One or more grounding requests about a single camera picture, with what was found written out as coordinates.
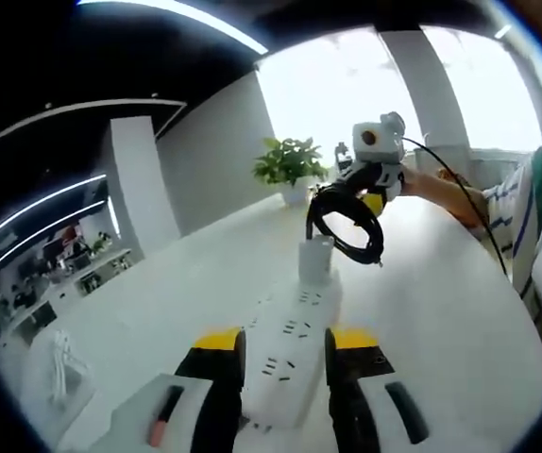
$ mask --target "white pot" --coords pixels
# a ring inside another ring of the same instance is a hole
[[[281,193],[286,205],[292,206],[307,202],[309,195],[309,179],[307,177],[297,179],[294,186],[290,183],[281,183],[278,186],[279,193]]]

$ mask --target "window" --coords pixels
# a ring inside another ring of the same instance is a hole
[[[403,117],[406,135],[422,140],[405,83],[370,28],[279,52],[260,63],[258,76],[276,137],[313,137],[325,165],[334,162],[339,142],[352,147],[353,124],[379,121],[381,114],[392,110]]]
[[[448,73],[472,148],[534,151],[542,144],[527,87],[499,42],[447,28],[423,30]]]

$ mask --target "ceiling light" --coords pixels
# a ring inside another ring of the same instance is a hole
[[[496,34],[494,35],[494,38],[496,38],[497,40],[501,40],[501,39],[504,37],[504,35],[510,31],[510,29],[511,29],[512,27],[513,27],[513,26],[510,25],[510,24],[503,26],[503,27],[500,29],[500,31],[498,31],[498,33],[496,33]]]
[[[80,0],[78,2],[79,5],[86,5],[89,3],[131,3],[134,5],[142,5],[144,7],[165,9],[166,11],[175,12],[181,16],[189,17],[202,24],[216,28],[218,31],[231,36],[235,41],[241,42],[243,45],[251,48],[259,55],[267,53],[266,47],[259,42],[254,41],[234,26],[217,19],[208,12],[190,7],[189,5],[185,5],[175,0]]]
[[[110,210],[111,224],[113,225],[113,230],[116,232],[118,239],[122,239],[120,236],[120,224],[118,223],[118,216],[116,215],[116,209],[113,207],[113,202],[111,197],[108,196],[108,209]]]
[[[25,243],[28,243],[29,241],[31,241],[32,239],[34,239],[36,236],[38,236],[39,234],[42,234],[44,233],[47,229],[50,229],[56,225],[59,225],[60,223],[62,222],[65,222],[66,220],[68,219],[71,219],[72,217],[74,217],[75,215],[79,215],[81,214],[82,212],[86,211],[86,210],[91,210],[92,208],[96,208],[97,206],[101,206],[102,204],[104,204],[106,202],[106,200],[102,200],[102,201],[97,201],[96,203],[92,203],[90,206],[87,206],[86,208],[82,208],[81,210],[77,210],[76,212],[73,212],[71,213],[70,215],[66,215],[65,217],[63,218],[60,218],[59,220],[56,220],[55,222],[53,222],[52,224],[50,225],[47,225],[45,226],[43,229],[40,229],[38,231],[36,231],[34,234],[32,234],[31,236],[27,237],[26,239],[24,239],[23,241],[21,241],[20,243],[18,243],[17,245],[15,245],[13,248],[11,248],[7,253],[5,253],[2,257],[0,257],[0,261],[4,260],[6,257],[8,257],[11,253],[13,253],[15,250],[17,250],[19,247],[21,247],[22,245],[24,245]]]
[[[88,184],[89,182],[93,182],[93,181],[98,181],[99,179],[103,179],[105,177],[105,175],[99,175],[99,176],[93,176],[93,177],[90,177],[88,179],[85,179],[84,181],[80,181],[80,182],[77,182],[76,184],[72,184],[71,186],[68,186],[64,189],[61,189],[60,191],[56,191],[54,193],[50,193],[49,195],[47,195],[46,197],[44,198],[41,198],[40,200],[38,201],[35,201],[34,203],[32,203],[31,205],[29,206],[26,206],[25,208],[23,208],[22,210],[18,210],[17,212],[15,212],[13,215],[11,215],[8,219],[4,220],[3,222],[0,223],[0,230],[2,228],[4,228],[5,226],[7,226],[8,224],[10,224],[13,220],[15,220],[17,217],[19,217],[20,215],[23,215],[25,214],[26,212],[28,212],[29,210],[31,210],[32,208],[36,208],[38,205],[40,205],[41,203],[44,203],[45,201],[47,200],[50,200],[51,198],[54,198],[56,197],[57,195],[61,195],[62,193],[66,193],[66,192],[69,192],[71,191],[72,189],[75,189],[76,187],[80,187],[80,186],[83,186],[85,184]]]

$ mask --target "black cable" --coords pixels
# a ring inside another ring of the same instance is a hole
[[[323,219],[331,212],[343,214],[367,233],[368,240],[365,248],[354,247],[334,234]],[[311,200],[307,212],[305,231],[307,239],[313,237],[313,224],[321,234],[334,238],[334,246],[352,260],[361,264],[380,262],[384,251],[384,235],[381,224],[365,203],[346,186],[330,184],[319,189]]]
[[[445,168],[448,171],[449,175],[453,178],[453,180],[456,182],[456,184],[458,184],[460,189],[462,189],[462,192],[464,192],[464,194],[466,195],[466,198],[470,202],[470,206],[472,207],[472,209],[475,211],[475,213],[479,217],[479,220],[481,221],[481,224],[485,228],[485,231],[487,231],[487,235],[489,236],[489,239],[491,240],[491,244],[493,244],[494,249],[496,250],[496,253],[498,254],[498,259],[500,260],[501,270],[508,277],[508,271],[506,270],[506,265],[504,264],[504,259],[502,258],[500,248],[498,247],[498,243],[496,242],[496,238],[494,238],[494,235],[491,232],[491,228],[489,227],[487,222],[485,222],[485,219],[483,218],[483,215],[479,211],[479,208],[477,208],[477,205],[475,205],[474,201],[472,201],[472,197],[470,196],[470,193],[468,193],[468,191],[466,190],[464,185],[460,182],[460,178],[455,173],[453,173],[453,171],[449,168],[449,166],[439,156],[437,156],[429,147],[425,146],[422,143],[418,143],[415,140],[408,139],[406,137],[403,137],[403,140],[405,140],[407,142],[410,142],[410,143],[413,143],[416,146],[419,146],[421,149],[423,149],[424,151],[429,153],[431,156],[433,156],[434,159],[437,162],[439,162],[441,165],[443,165],[443,168]]]

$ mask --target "black ceiling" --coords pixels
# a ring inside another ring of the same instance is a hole
[[[0,130],[44,111],[48,103],[55,108],[156,93],[159,99],[187,102],[187,111],[251,71],[259,58],[232,38],[176,14],[126,4],[75,7],[75,2],[0,6]],[[456,0],[183,3],[235,25],[271,52],[367,24],[380,31],[420,23],[486,31],[482,15]],[[0,216],[34,193],[87,175],[109,118],[135,114],[153,114],[157,126],[170,116],[159,108],[83,110],[1,140]]]

